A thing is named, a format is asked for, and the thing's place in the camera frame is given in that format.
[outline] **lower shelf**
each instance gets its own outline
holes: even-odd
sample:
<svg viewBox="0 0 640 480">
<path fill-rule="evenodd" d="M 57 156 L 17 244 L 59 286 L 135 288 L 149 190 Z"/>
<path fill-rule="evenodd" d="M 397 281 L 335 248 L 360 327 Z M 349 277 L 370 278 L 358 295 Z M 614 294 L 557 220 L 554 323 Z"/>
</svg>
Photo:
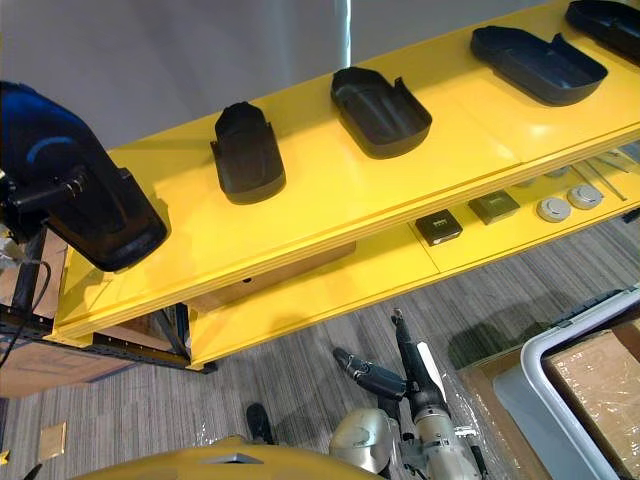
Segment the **lower shelf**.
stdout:
<svg viewBox="0 0 640 480">
<path fill-rule="evenodd" d="M 414 288 L 523 251 L 640 206 L 640 167 L 628 161 L 624 173 L 593 161 L 626 195 L 622 201 L 584 164 L 560 178 L 540 177 L 509 194 L 521 205 L 511 217 L 485 226 L 467 207 L 451 212 L 463 227 L 460 237 L 430 247 L 413 225 L 401 225 L 359 241 L 340 261 L 293 278 L 206 315 L 191 312 L 191 368 L 328 318 L 371 305 Z M 570 187 L 589 182 L 604 194 L 592 210 L 572 209 L 561 223 L 536 214 L 537 202 L 565 197 Z"/>
</svg>

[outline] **black square component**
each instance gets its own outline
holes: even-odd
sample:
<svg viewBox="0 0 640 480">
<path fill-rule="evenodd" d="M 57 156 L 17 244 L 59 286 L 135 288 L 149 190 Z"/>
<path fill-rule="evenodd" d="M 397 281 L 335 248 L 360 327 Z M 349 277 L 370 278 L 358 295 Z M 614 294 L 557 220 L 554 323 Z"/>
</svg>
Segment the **black square component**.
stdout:
<svg viewBox="0 0 640 480">
<path fill-rule="evenodd" d="M 520 208 L 520 205 L 504 190 L 474 198 L 468 205 L 485 225 L 513 215 Z"/>
<path fill-rule="evenodd" d="M 462 227 L 449 210 L 419 218 L 416 220 L 416 227 L 431 246 L 456 238 L 462 233 Z"/>
</svg>

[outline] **gray metal part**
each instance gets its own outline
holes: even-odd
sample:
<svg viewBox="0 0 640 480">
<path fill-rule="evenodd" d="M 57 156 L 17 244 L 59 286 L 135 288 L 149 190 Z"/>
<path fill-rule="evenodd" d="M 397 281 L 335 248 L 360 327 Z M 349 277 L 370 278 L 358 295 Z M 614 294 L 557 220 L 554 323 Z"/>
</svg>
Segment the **gray metal part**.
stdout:
<svg viewBox="0 0 640 480">
<path fill-rule="evenodd" d="M 342 419 L 329 442 L 329 455 L 372 473 L 389 463 L 393 433 L 387 414 L 377 408 L 359 408 Z"/>
<path fill-rule="evenodd" d="M 567 192 L 571 204 L 582 210 L 589 210 L 602 203 L 602 193 L 591 185 L 577 185 Z"/>
<path fill-rule="evenodd" d="M 466 440 L 456 435 L 447 412 L 438 408 L 426 409 L 416 415 L 415 424 L 420 442 L 414 441 L 402 448 L 405 463 L 423 469 L 427 478 L 433 480 L 481 478 Z"/>
<path fill-rule="evenodd" d="M 547 222 L 557 223 L 571 215 L 571 205 L 561 198 L 549 197 L 540 200 L 536 212 Z"/>
</svg>

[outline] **power tool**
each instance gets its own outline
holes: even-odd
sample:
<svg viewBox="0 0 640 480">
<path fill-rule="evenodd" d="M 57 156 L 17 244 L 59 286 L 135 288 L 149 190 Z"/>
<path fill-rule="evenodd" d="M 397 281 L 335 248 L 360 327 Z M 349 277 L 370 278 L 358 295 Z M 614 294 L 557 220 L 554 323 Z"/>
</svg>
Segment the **power tool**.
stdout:
<svg viewBox="0 0 640 480">
<path fill-rule="evenodd" d="M 395 309 L 391 320 L 406 380 L 341 348 L 333 351 L 342 369 L 358 385 L 378 396 L 380 408 L 351 412 L 336 429 L 329 453 L 389 478 L 388 464 L 394 456 L 394 445 L 380 438 L 394 436 L 393 428 L 400 425 L 399 402 L 407 398 L 418 435 L 415 438 L 407 432 L 402 435 L 402 440 L 393 439 L 399 446 L 401 464 L 423 479 L 487 479 L 488 472 L 480 448 L 469 444 L 467 438 L 476 432 L 469 427 L 453 426 L 440 379 L 437 379 L 438 385 L 429 374 L 418 345 L 411 340 L 402 312 Z M 363 441 L 365 437 L 377 440 Z"/>
</svg>

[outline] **round metal disc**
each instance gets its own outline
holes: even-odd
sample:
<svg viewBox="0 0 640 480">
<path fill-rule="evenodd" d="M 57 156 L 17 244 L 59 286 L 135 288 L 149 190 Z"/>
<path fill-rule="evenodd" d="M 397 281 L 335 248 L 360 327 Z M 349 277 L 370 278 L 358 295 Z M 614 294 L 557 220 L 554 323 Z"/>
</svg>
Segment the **round metal disc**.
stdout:
<svg viewBox="0 0 640 480">
<path fill-rule="evenodd" d="M 576 208 L 589 210 L 602 203 L 602 194 L 591 185 L 578 185 L 567 193 L 567 198 Z"/>
<path fill-rule="evenodd" d="M 571 205 L 561 198 L 550 197 L 540 200 L 538 215 L 547 222 L 561 222 L 571 213 Z"/>
</svg>

